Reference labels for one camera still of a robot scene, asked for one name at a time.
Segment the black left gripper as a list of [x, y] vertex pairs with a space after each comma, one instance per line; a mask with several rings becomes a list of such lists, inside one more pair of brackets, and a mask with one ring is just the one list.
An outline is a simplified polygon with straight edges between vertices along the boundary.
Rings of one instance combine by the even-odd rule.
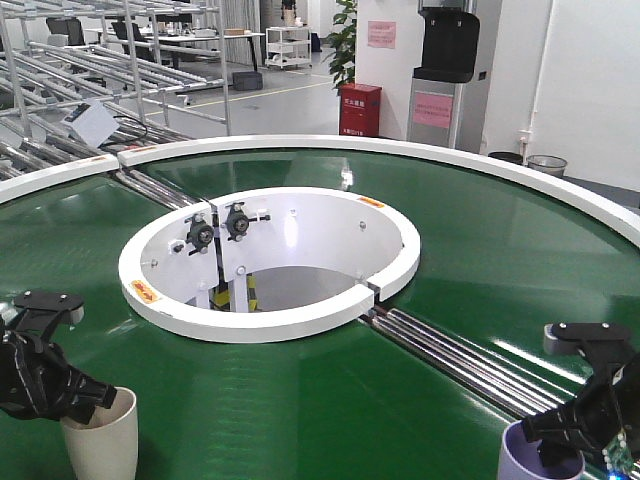
[[112, 407], [116, 395], [113, 385], [97, 381], [78, 369], [72, 369], [70, 377], [64, 352], [56, 343], [34, 334], [4, 332], [1, 409], [9, 416], [18, 420], [69, 417], [88, 425], [98, 407]]

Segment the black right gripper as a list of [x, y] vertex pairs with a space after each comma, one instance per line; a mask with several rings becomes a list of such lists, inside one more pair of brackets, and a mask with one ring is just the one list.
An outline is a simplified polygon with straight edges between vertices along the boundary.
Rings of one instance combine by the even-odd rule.
[[543, 467], [559, 466], [580, 451], [601, 453], [622, 432], [632, 453], [639, 452], [639, 354], [596, 378], [596, 368], [576, 395], [573, 407], [557, 407], [522, 420], [528, 443], [539, 441]]

